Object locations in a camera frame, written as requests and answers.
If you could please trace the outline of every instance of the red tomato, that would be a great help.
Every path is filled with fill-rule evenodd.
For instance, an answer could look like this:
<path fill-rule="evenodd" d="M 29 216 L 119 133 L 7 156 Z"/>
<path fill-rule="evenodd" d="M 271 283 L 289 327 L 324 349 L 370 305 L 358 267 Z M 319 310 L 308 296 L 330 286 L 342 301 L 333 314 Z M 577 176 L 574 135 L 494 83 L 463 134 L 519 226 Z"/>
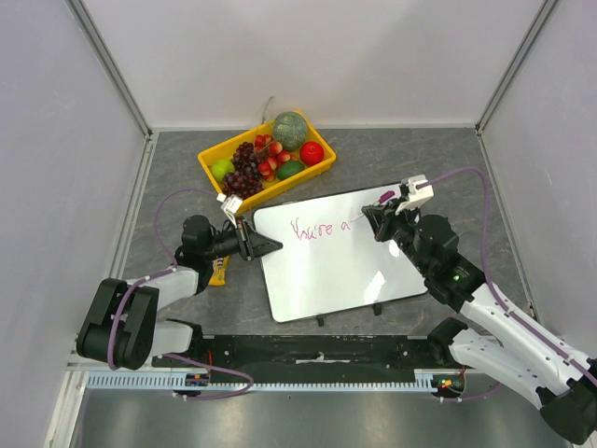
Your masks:
<path fill-rule="evenodd" d="M 307 142 L 300 148 L 300 159 L 307 166 L 314 166 L 324 159 L 324 149 L 317 142 Z"/>

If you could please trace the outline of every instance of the electrical connector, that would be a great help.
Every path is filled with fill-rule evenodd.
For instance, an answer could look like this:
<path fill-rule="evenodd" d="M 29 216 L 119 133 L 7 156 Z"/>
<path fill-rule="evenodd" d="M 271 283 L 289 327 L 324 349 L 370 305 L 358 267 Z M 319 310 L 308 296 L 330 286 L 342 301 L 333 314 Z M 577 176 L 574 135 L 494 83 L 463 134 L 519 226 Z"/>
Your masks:
<path fill-rule="evenodd" d="M 228 197 L 224 196 L 224 201 L 221 201 L 220 196 L 224 195 L 221 193 L 217 195 L 217 199 L 222 202 L 222 206 L 220 208 L 224 212 L 224 215 L 226 215 L 232 225 L 236 228 L 236 217 L 234 217 L 234 215 L 239 211 L 239 208 L 241 208 L 243 200 L 236 194 L 231 194 Z"/>

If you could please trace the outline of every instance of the whiteboard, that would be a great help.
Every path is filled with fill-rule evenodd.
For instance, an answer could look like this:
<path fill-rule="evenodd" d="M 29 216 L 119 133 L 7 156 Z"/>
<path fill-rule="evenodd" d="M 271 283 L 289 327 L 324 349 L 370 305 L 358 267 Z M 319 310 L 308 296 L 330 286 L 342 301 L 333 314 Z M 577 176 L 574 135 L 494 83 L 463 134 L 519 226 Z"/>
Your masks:
<path fill-rule="evenodd" d="M 264 207 L 256 230 L 284 244 L 261 266 L 276 322 L 325 315 L 426 292 L 395 242 L 378 243 L 363 205 L 398 184 Z"/>

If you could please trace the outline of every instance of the white wall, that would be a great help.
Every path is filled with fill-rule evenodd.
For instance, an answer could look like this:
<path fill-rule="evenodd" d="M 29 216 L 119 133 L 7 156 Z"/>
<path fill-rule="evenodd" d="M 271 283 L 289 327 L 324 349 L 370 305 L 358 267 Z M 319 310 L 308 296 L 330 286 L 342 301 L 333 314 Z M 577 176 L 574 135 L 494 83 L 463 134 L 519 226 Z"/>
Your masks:
<path fill-rule="evenodd" d="M 560 2 L 485 134 L 539 316 L 597 355 L 597 8 Z"/>
<path fill-rule="evenodd" d="M 41 446 L 143 138 L 61 0 L 0 2 L 0 445 Z"/>
<path fill-rule="evenodd" d="M 154 127 L 474 123 L 541 0 L 85 0 Z"/>

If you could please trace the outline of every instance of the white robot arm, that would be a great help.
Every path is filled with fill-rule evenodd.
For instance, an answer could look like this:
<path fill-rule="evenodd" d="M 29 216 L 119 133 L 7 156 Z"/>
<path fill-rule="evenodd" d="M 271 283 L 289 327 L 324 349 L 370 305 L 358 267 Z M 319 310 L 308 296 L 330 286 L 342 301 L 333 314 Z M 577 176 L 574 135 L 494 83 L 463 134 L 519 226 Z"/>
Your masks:
<path fill-rule="evenodd" d="M 470 169 L 485 182 L 482 173 Z M 401 182 L 395 199 L 362 212 L 375 239 L 394 240 L 435 299 L 487 329 L 500 344 L 453 318 L 429 337 L 447 360 L 492 376 L 529 400 L 560 435 L 584 443 L 597 428 L 597 363 L 544 329 L 460 255 L 448 219 L 420 217 L 419 207 L 433 195 L 430 183 L 418 175 Z"/>

